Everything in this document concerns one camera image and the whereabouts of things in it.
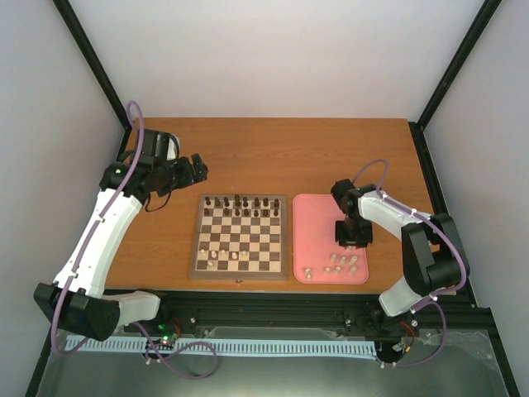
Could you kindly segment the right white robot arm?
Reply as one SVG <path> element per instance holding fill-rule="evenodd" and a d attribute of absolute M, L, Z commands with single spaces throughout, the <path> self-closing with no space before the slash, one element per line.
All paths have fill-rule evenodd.
<path fill-rule="evenodd" d="M 356 187 L 348 179 L 336 182 L 331 196 L 345 215 L 335 227 L 340 246 L 366 248 L 374 240 L 374 224 L 401 242 L 403 277 L 379 296 L 387 316 L 415 313 L 465 286 L 469 266 L 450 215 L 417 211 L 373 184 Z"/>

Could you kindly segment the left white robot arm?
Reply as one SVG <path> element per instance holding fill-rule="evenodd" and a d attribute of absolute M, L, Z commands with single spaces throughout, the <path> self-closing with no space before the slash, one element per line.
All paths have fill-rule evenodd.
<path fill-rule="evenodd" d="M 172 313 L 157 294 L 106 296 L 106 279 L 128 227 L 151 194 L 169 196 L 203 182 L 207 173 L 198 154 L 177 160 L 155 156 L 136 165 L 115 161 L 105 169 L 93 214 L 73 254 L 52 283 L 39 283 L 33 294 L 53 329 L 104 341 L 120 326 L 137 321 L 157 333 L 170 327 Z"/>

